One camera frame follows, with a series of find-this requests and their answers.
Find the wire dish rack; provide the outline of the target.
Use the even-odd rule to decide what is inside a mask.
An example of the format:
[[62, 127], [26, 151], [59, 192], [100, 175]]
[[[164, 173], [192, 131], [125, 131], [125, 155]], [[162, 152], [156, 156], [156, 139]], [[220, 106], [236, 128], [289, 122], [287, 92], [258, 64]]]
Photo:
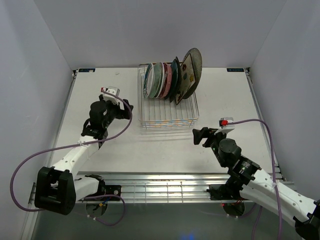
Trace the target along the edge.
[[196, 94], [182, 99], [179, 104], [168, 99], [144, 98], [143, 85], [147, 66], [142, 63], [137, 68], [138, 120], [141, 128], [145, 131], [161, 131], [192, 127], [200, 116]]

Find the white plate green rim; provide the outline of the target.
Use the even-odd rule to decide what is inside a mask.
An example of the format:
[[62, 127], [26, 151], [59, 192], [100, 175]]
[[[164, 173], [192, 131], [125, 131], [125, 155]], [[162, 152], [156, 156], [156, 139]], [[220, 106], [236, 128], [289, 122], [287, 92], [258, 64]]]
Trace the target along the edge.
[[154, 78], [155, 78], [155, 71], [154, 71], [154, 64], [149, 63], [145, 72], [144, 82], [143, 82], [143, 97], [147, 99], [152, 91]]
[[165, 79], [166, 79], [167, 64], [165, 62], [161, 62], [161, 66], [162, 66], [161, 85], [160, 85], [160, 89], [159, 89], [157, 98], [159, 98], [161, 95], [161, 92], [162, 92], [164, 84], [165, 84]]

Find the mint green flower plate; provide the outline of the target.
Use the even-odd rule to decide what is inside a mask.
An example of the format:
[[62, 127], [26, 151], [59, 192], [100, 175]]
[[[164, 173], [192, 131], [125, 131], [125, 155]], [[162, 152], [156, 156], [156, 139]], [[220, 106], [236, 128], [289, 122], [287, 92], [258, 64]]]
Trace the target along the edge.
[[149, 94], [150, 98], [155, 98], [159, 95], [160, 87], [162, 85], [164, 64], [162, 62], [157, 62], [153, 67], [154, 79], [153, 85]]

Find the black floral square plate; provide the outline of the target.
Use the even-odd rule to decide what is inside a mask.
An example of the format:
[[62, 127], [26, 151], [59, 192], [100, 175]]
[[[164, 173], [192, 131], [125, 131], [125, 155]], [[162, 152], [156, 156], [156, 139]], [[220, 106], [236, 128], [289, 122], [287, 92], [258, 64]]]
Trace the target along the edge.
[[180, 61], [177, 56], [173, 60], [172, 64], [173, 64], [172, 79], [174, 80], [174, 81], [172, 81], [172, 83], [174, 85], [171, 85], [173, 87], [173, 89], [172, 89], [172, 93], [169, 96], [169, 101], [171, 103], [175, 100], [176, 95], [180, 89], [181, 82], [182, 82], [181, 65], [180, 65]]

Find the cream floral square plate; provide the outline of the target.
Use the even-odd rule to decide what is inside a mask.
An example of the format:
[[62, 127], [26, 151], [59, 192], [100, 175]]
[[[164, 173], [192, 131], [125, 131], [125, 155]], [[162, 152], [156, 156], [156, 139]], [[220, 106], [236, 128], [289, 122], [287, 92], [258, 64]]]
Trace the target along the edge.
[[187, 94], [188, 90], [195, 84], [195, 73], [193, 68], [193, 59], [191, 53], [189, 53], [182, 64], [180, 65], [181, 71], [181, 83], [179, 90], [175, 96], [175, 103], [178, 105], [184, 96]]

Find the pink dotted plate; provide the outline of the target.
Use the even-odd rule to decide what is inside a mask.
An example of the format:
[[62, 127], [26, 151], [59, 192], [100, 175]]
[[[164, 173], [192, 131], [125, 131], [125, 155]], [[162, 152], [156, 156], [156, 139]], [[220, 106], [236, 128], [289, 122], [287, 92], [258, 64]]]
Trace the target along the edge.
[[166, 67], [166, 72], [165, 72], [166, 78], [165, 78], [164, 86], [162, 88], [162, 95], [161, 95], [162, 99], [168, 95], [171, 88], [171, 83], [172, 83], [172, 68], [168, 63], [165, 63], [164, 66]]

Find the speckled round plate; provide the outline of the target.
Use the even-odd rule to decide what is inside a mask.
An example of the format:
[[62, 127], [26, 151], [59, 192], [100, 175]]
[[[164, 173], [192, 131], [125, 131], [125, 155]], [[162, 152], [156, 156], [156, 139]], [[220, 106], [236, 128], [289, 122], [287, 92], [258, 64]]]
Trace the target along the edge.
[[191, 55], [191, 58], [192, 58], [192, 66], [193, 66], [193, 71], [195, 76], [195, 83], [188, 89], [186, 94], [183, 96], [183, 99], [188, 99], [197, 89], [197, 86], [201, 79], [202, 68], [203, 68], [202, 55], [201, 55], [201, 52], [196, 47], [191, 48], [185, 54], [182, 61], [184, 61], [188, 55]]

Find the teal square plate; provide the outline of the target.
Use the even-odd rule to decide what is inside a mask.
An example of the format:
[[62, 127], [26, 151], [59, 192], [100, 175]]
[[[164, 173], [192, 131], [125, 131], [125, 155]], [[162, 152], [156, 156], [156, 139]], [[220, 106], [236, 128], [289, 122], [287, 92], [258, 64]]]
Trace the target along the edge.
[[175, 59], [172, 61], [171, 63], [171, 70], [172, 70], [172, 77], [171, 77], [171, 86], [170, 86], [170, 90], [168, 92], [168, 94], [166, 95], [166, 97], [164, 98], [165, 100], [169, 99], [169, 102], [171, 103], [177, 92], [178, 92], [178, 88], [180, 86], [181, 80], [180, 80], [180, 62], [178, 57], [176, 56]]

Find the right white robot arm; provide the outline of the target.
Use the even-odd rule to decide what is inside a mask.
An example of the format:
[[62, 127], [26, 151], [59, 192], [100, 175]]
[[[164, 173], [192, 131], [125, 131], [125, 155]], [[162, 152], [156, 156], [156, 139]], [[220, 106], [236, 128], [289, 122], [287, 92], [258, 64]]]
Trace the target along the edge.
[[242, 155], [236, 141], [227, 138], [226, 130], [203, 127], [193, 129], [192, 134], [194, 145], [205, 139], [202, 146], [211, 148], [220, 166], [228, 169], [226, 183], [207, 190], [211, 199], [253, 201], [294, 226], [303, 239], [320, 238], [319, 201], [305, 197], [281, 182], [274, 182], [257, 163]]

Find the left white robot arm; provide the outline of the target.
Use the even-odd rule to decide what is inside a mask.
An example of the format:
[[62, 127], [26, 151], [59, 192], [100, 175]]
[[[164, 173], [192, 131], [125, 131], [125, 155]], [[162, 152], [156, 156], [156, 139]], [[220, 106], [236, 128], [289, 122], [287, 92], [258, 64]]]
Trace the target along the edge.
[[127, 99], [101, 94], [90, 105], [89, 118], [84, 122], [75, 147], [50, 167], [37, 174], [34, 205], [39, 209], [68, 215], [76, 201], [87, 197], [100, 200], [106, 195], [104, 180], [98, 175], [77, 178], [81, 167], [104, 144], [108, 127], [115, 120], [132, 120], [133, 105]]

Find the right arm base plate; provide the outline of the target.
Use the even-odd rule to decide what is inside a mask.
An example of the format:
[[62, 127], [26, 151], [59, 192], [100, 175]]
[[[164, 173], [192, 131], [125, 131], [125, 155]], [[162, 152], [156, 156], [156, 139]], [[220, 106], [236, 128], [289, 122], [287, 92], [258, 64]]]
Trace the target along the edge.
[[239, 190], [226, 184], [220, 186], [210, 184], [206, 192], [209, 193], [211, 200], [238, 200], [240, 198]]

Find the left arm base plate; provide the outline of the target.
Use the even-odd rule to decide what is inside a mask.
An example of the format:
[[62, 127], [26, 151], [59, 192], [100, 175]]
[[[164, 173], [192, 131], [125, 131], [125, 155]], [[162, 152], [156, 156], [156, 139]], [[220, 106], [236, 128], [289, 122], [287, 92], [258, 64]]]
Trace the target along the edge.
[[101, 198], [101, 201], [103, 203], [109, 202], [109, 201], [120, 201], [120, 199], [116, 196], [121, 196], [122, 193], [122, 186], [121, 185], [105, 185], [101, 189], [102, 195], [108, 195]]

